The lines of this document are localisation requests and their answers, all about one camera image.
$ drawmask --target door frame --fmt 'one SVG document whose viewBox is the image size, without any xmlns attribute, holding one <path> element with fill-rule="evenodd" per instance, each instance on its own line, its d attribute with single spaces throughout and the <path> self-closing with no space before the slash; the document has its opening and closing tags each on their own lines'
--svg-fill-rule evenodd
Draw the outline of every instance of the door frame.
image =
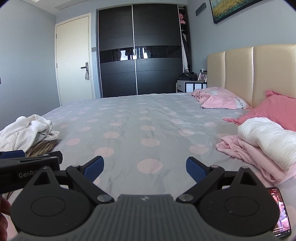
<svg viewBox="0 0 296 241">
<path fill-rule="evenodd" d="M 92 65 L 92 53 L 91 53 L 91 13 L 87 13 L 84 15 L 80 15 L 74 18 L 70 18 L 68 20 L 65 20 L 63 22 L 57 23 L 55 25 L 55 31 L 54 31 L 54 63 L 55 63 L 55 71 L 56 71 L 56 79 L 57 79 L 57 91 L 58 91 L 58 95 L 59 95 L 59 105 L 62 105 L 61 102 L 61 94 L 60 94 L 60 90 L 59 90 L 59 76 L 58 76 L 58 72 L 57 72 L 57 39 L 56 39 L 56 34 L 57 34 L 57 27 L 60 25 L 63 25 L 65 23 L 68 22 L 72 22 L 74 20 L 80 19 L 80 18 L 84 18 L 84 17 L 88 17 L 89 18 L 89 25 L 88 25 L 88 33 L 89 33 L 89 79 L 91 81 L 91 92 L 92 92 L 92 97 L 93 99 L 96 98 L 96 93 L 94 90 L 94 73 L 93 73 L 93 65 Z"/>
</svg>

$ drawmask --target beige leather headboard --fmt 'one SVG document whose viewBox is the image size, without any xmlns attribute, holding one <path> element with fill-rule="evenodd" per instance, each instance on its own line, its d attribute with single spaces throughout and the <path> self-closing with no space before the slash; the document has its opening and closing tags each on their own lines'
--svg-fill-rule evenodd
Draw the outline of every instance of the beige leather headboard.
<svg viewBox="0 0 296 241">
<path fill-rule="evenodd" d="M 296 44 L 262 45 L 210 54 L 207 86 L 223 87 L 256 107 L 265 90 L 296 98 Z"/>
</svg>

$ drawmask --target striped brown fabric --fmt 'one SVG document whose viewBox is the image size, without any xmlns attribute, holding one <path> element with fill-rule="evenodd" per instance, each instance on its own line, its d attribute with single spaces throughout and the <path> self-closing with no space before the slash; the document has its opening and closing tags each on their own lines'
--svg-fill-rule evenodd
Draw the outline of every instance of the striped brown fabric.
<svg viewBox="0 0 296 241">
<path fill-rule="evenodd" d="M 31 146 L 26 152 L 26 157 L 29 156 L 40 156 L 50 152 L 57 144 L 57 140 L 52 141 L 41 141 L 35 146 Z"/>
</svg>

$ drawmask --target human hand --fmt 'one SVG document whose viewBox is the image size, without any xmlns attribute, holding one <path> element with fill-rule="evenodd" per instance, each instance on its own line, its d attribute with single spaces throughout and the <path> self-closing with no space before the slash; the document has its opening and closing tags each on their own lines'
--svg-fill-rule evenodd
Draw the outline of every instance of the human hand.
<svg viewBox="0 0 296 241">
<path fill-rule="evenodd" d="M 6 241 L 7 240 L 7 227 L 8 227 L 8 222 L 7 219 L 4 217 L 4 214 L 10 215 L 10 208 L 11 205 L 10 203 L 2 197 L 0 199 L 0 209 L 1 209 L 1 214 L 0 214 L 0 241 Z"/>
</svg>

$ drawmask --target landscape painting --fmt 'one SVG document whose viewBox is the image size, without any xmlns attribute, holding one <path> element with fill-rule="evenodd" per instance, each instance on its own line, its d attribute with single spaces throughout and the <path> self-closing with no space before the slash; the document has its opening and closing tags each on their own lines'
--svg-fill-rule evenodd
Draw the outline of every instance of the landscape painting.
<svg viewBox="0 0 296 241">
<path fill-rule="evenodd" d="M 262 0 L 210 0 L 214 23 Z"/>
</svg>

